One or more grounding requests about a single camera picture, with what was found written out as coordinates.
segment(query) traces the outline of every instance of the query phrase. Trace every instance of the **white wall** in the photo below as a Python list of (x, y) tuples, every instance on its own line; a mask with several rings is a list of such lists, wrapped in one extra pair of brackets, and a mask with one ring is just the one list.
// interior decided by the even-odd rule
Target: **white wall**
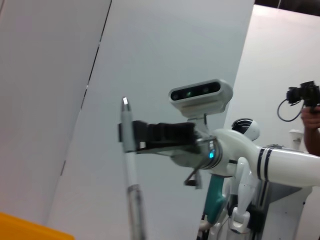
[[(121, 98), (136, 120), (179, 123), (170, 105), (175, 87), (223, 78), (234, 84), (253, 0), (116, 0), (112, 2), (83, 109), (59, 181), (48, 225), (77, 240), (129, 239)], [(226, 114), (208, 119), (224, 125)], [(169, 158), (139, 155), (149, 240), (194, 240), (203, 189), (183, 186), (191, 169)]]
[[(290, 146), (289, 130), (304, 127), (300, 118), (281, 121), (277, 107), (288, 87), (307, 81), (320, 84), (319, 43), (320, 17), (255, 5), (224, 126), (252, 118), (260, 126), (257, 144)], [(300, 108), (285, 104), (280, 113), (291, 119)], [(320, 190), (313, 188), (296, 239), (319, 238), (319, 201)]]
[(5, 2), (0, 18), (0, 212), (46, 222), (109, 2)]

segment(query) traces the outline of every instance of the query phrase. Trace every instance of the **pen tip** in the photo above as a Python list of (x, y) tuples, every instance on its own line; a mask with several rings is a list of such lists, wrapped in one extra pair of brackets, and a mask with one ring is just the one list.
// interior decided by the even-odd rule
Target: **pen tip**
[(131, 111), (131, 107), (130, 107), (130, 104), (129, 104), (129, 100), (126, 96), (124, 96), (122, 98), (122, 102), (121, 102), (121, 110), (122, 112), (124, 111)]

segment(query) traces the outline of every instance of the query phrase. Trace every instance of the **black camera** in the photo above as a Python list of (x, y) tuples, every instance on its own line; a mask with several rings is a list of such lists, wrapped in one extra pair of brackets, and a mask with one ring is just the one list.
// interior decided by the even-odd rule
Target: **black camera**
[(286, 92), (286, 100), (289, 104), (296, 104), (301, 100), (304, 101), (306, 107), (311, 107), (311, 112), (315, 111), (315, 107), (320, 104), (319, 86), (314, 81), (308, 81), (300, 84), (301, 87), (289, 87)]

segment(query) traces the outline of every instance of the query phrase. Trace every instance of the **white pen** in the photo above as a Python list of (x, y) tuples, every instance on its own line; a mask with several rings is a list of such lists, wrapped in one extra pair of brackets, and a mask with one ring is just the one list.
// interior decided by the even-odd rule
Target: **white pen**
[(124, 165), (127, 181), (127, 196), (129, 222), (132, 240), (146, 240), (145, 216), (143, 211), (143, 198), (140, 185), (138, 184), (136, 170), (136, 143), (132, 122), (132, 112), (129, 101), (122, 98), (121, 103), (121, 135), (124, 152)]

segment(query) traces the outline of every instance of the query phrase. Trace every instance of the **orange object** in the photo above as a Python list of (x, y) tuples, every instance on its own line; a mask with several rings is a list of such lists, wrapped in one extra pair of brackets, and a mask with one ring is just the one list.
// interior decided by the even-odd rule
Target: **orange object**
[(0, 240), (75, 240), (75, 238), (0, 212)]

